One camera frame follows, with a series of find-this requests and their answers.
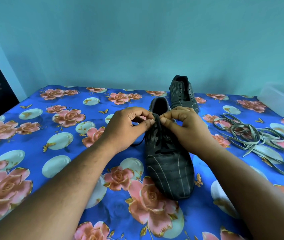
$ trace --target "floral bedspread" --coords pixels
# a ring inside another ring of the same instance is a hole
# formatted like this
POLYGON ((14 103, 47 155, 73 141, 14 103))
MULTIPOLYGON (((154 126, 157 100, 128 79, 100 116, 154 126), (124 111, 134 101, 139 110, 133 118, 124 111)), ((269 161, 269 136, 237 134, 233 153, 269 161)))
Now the floral bedspread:
MULTIPOLYGON (((164 91, 47 86, 0 116, 0 220, 96 142, 117 110, 129 106, 148 109, 156 96, 170 102, 169 92, 164 91)), ((199 115, 220 145, 284 193, 284 175, 254 153, 242 157, 245 151, 230 144, 222 134, 228 132, 212 124, 214 118, 227 112, 256 128, 271 127, 284 135, 284 118, 256 97, 194 96, 199 115)), ((284 160, 284 151, 269 146, 262 149, 284 160)), ((143 143, 117 154, 99 178, 74 238, 250 238, 208 166, 196 156, 193 164, 196 187, 192 196, 176 202, 164 198, 148 177, 143 143)))

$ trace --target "sneaker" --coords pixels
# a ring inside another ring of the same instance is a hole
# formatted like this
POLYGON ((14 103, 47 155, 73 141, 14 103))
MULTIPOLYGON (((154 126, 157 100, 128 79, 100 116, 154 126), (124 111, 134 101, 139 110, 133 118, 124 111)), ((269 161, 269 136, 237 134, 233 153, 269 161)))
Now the sneaker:
POLYGON ((197 114, 199 113, 199 106, 187 76, 176 75, 171 83, 170 93, 172 109, 182 106, 192 108, 197 114))
POLYGON ((162 126, 159 116, 171 110, 165 97, 153 99, 149 109, 155 124, 145 133, 146 168, 156 187, 167 198, 190 197, 194 188, 194 168, 189 153, 177 137, 162 126))

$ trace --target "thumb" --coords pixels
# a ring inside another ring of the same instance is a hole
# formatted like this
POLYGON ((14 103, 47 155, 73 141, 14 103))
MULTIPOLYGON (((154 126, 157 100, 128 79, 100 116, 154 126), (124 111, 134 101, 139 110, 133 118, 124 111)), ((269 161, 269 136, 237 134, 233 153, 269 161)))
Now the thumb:
POLYGON ((146 132, 148 129, 150 129, 155 124, 155 120, 145 120, 138 124, 137 126, 134 126, 133 129, 140 135, 142 135, 144 132, 146 132))
POLYGON ((160 118, 161 124, 177 135, 183 128, 168 118, 160 118))

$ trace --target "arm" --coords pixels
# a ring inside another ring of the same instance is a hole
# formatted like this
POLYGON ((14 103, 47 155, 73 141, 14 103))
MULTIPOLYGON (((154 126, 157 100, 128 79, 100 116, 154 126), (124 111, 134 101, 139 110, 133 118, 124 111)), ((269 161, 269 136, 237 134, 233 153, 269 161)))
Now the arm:
POLYGON ((284 239, 284 193, 221 147, 194 110, 177 107, 160 118, 185 149, 210 167, 255 239, 284 239))
POLYGON ((105 166, 150 128, 152 119, 152 113, 138 107, 116 112, 94 145, 0 221, 0 240, 72 239, 105 166), (133 127, 132 120, 141 123, 133 127))

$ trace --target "fingernail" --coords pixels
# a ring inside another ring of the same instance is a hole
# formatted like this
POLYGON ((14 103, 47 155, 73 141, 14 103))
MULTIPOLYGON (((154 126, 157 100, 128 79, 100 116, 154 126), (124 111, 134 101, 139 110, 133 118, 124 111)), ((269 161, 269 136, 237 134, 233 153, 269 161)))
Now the fingernail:
POLYGON ((162 124, 164 124, 166 122, 166 119, 163 117, 163 118, 160 118, 160 121, 162 124))

